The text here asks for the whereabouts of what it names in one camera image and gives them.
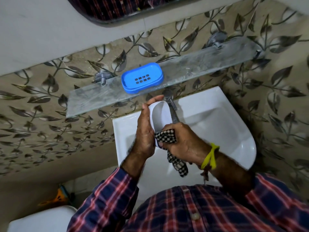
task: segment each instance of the blue soap dish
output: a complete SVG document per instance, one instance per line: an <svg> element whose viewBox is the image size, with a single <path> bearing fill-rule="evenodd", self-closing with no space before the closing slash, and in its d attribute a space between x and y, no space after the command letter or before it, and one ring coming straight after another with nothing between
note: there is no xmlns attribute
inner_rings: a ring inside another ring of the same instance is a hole
<svg viewBox="0 0 309 232"><path fill-rule="evenodd" d="M149 87L160 85L163 79L163 72L157 63L148 63L127 71L121 76L122 86L129 94L135 94Z"/></svg>

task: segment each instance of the shirt button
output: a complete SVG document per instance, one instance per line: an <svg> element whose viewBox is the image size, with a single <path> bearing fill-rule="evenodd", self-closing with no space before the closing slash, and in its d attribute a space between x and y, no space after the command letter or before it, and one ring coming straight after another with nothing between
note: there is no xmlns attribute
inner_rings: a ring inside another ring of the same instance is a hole
<svg viewBox="0 0 309 232"><path fill-rule="evenodd" d="M194 221L197 221L201 218L200 214L199 213L193 213L191 214L191 219L194 220Z"/></svg>

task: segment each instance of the white ceramic soap dish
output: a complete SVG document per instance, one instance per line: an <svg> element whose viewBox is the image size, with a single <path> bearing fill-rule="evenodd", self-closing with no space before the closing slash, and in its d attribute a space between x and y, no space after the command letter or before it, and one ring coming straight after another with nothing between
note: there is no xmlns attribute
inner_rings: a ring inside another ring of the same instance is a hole
<svg viewBox="0 0 309 232"><path fill-rule="evenodd" d="M150 123L155 132L161 131L167 124L172 124L172 116L167 102L155 102L149 106L149 110Z"/></svg>

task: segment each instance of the mirror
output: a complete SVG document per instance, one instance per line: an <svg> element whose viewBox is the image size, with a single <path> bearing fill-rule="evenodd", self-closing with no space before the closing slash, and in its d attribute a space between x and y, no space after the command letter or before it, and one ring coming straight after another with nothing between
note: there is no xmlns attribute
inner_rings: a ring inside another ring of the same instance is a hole
<svg viewBox="0 0 309 232"><path fill-rule="evenodd" d="M85 18L98 25L126 20L135 15L183 0L68 0Z"/></svg>

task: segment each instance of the patterned wall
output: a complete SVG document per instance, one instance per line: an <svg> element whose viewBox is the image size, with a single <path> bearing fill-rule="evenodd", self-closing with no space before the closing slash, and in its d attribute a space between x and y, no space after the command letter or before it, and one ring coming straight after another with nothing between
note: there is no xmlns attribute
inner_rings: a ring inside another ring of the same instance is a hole
<svg viewBox="0 0 309 232"><path fill-rule="evenodd" d="M258 143L254 168L309 192L308 17L273 0L244 0L0 78L0 174L57 161L114 141L111 119L137 111L156 91L66 119L70 90L205 47L211 34L247 36L260 57L172 86L179 98L222 87Z"/></svg>

